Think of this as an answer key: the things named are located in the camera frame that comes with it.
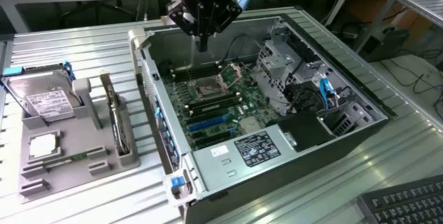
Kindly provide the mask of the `silver hard disk drive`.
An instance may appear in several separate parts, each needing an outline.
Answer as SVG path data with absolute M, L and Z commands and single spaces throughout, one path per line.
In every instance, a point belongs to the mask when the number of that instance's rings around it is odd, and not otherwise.
M 26 116 L 41 116 L 47 122 L 74 117 L 74 109 L 83 105 L 73 82 L 65 70 L 11 77 L 0 75 L 0 85 L 21 104 Z

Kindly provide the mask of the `metal socket cover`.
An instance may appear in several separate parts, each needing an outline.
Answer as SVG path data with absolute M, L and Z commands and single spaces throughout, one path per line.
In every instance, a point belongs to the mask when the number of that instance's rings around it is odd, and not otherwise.
M 230 89 L 242 77 L 242 68 L 235 63 L 230 63 L 219 72 L 215 79 L 222 88 Z

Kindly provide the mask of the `graphics card with metal bracket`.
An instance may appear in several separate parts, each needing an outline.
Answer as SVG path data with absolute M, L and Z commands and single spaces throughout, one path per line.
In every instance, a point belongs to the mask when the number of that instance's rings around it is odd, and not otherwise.
M 127 142 L 121 114 L 121 98 L 115 92 L 114 84 L 110 78 L 110 72 L 106 70 L 101 71 L 101 80 L 106 90 L 117 151 L 119 155 L 126 155 L 130 153 L 130 145 Z

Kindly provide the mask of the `open black PC case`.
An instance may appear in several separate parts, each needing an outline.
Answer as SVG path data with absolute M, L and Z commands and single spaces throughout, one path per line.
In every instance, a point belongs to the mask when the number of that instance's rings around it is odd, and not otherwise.
M 165 86 L 171 71 L 186 71 L 217 64 L 245 63 L 255 68 L 263 42 L 271 28 L 289 24 L 325 62 L 325 70 L 316 80 L 292 84 L 285 96 L 292 100 L 292 111 L 269 121 L 304 111 L 313 111 L 337 138 L 298 152 L 297 159 L 245 183 L 207 194 L 194 161 L 194 150 L 187 141 Z M 286 14 L 241 18 L 219 34 L 202 53 L 194 38 L 175 26 L 138 27 L 129 32 L 137 78 L 147 111 L 154 139 L 166 170 L 163 185 L 171 205 L 178 206 L 186 224 L 206 223 L 250 203 L 276 189 L 330 165 L 374 136 L 396 113 L 340 62 L 358 56 L 336 42 L 329 31 L 304 17 Z M 173 188 L 171 179 L 183 176 L 187 184 Z

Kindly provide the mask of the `aluminium slat table frame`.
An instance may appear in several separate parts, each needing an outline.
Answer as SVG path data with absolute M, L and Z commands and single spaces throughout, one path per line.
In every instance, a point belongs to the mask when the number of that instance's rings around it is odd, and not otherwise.
M 384 22 L 384 18 L 396 3 L 402 4 L 404 7 L 406 7 L 406 10 L 414 10 L 422 17 L 428 18 L 436 25 L 443 28 L 443 0 L 388 0 L 388 3 L 370 25 L 368 32 L 357 41 L 357 45 L 354 47 L 354 51 L 357 53 L 361 52 L 373 31 Z

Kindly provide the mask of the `black installed RAM stick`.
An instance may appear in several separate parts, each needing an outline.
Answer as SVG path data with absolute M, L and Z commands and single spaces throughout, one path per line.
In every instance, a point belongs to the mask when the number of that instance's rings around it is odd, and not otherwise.
M 211 102 L 201 102 L 194 105 L 189 105 L 189 111 L 191 115 L 201 115 L 215 110 L 226 109 L 241 103 L 242 97 L 226 97 L 225 99 L 215 99 Z

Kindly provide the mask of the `blue expansion slot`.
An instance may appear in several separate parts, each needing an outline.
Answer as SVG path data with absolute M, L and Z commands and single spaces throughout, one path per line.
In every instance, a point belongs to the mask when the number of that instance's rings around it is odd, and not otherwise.
M 211 118 L 209 120 L 203 120 L 199 123 L 194 123 L 194 124 L 189 125 L 189 131 L 194 132 L 194 131 L 202 130 L 202 129 L 205 129 L 207 127 L 211 127 L 214 125 L 226 123 L 227 120 L 229 120 L 229 114 L 218 116 L 218 117 Z

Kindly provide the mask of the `CPU socket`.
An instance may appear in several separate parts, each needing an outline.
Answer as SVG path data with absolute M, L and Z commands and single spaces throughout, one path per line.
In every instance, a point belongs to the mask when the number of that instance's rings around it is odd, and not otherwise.
M 225 90 L 214 77 L 198 80 L 194 89 L 201 100 L 206 100 L 225 94 Z

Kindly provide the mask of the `green RAM stick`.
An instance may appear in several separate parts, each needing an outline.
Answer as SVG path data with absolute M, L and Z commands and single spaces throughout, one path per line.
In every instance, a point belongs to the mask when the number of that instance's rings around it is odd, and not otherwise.
M 67 158 L 61 158 L 61 159 L 57 159 L 54 161 L 47 161 L 47 162 L 45 162 L 43 167 L 46 169 L 50 169 L 50 168 L 54 168 L 54 167 L 58 167 L 58 166 L 74 163 L 77 161 L 82 161 L 86 158 L 87 158 L 87 153 L 83 152 L 83 153 L 79 153 L 77 155 L 69 156 Z

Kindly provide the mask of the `silver chipset heatsink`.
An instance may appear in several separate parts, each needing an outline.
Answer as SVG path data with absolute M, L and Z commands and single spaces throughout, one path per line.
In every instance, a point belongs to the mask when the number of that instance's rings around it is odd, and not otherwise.
M 239 123 L 246 133 L 253 133 L 263 128 L 254 116 L 242 119 Z

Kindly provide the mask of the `silver CPU chip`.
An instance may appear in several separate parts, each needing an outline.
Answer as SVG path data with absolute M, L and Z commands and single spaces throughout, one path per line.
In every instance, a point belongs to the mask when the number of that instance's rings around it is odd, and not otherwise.
M 57 149 L 57 135 L 50 133 L 38 136 L 30 141 L 30 156 L 37 158 L 50 155 Z

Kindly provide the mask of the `blue plastic disk caddy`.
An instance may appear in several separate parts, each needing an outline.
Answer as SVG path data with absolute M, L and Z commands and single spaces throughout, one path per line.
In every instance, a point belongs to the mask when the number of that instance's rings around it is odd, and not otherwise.
M 11 77 L 18 75 L 29 75 L 35 73 L 51 72 L 55 70 L 65 70 L 70 76 L 71 80 L 75 80 L 75 74 L 73 72 L 73 65 L 67 60 L 63 60 L 62 63 L 43 65 L 43 66 L 33 66 L 33 67 L 7 67 L 3 71 L 3 77 Z

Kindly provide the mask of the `black plastic fan shroud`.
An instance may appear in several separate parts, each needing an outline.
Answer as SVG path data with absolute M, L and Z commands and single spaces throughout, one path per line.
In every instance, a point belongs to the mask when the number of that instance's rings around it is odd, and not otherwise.
M 277 120 L 277 124 L 284 133 L 289 133 L 293 137 L 294 148 L 298 152 L 337 138 L 330 134 L 313 111 L 284 116 Z

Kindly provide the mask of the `metal disk bay cage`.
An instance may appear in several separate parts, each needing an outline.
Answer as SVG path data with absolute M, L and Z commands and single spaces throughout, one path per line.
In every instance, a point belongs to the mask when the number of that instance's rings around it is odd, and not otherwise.
M 254 79 L 274 110 L 286 115 L 292 100 L 285 89 L 292 84 L 316 80 L 325 62 L 289 24 L 277 24 L 258 55 Z

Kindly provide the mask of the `black box device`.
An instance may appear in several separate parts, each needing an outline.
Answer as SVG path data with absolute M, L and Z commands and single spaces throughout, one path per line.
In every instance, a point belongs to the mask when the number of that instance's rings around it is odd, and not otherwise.
M 396 25 L 382 25 L 376 28 L 360 51 L 368 63 L 394 58 L 404 43 L 410 37 L 410 31 Z

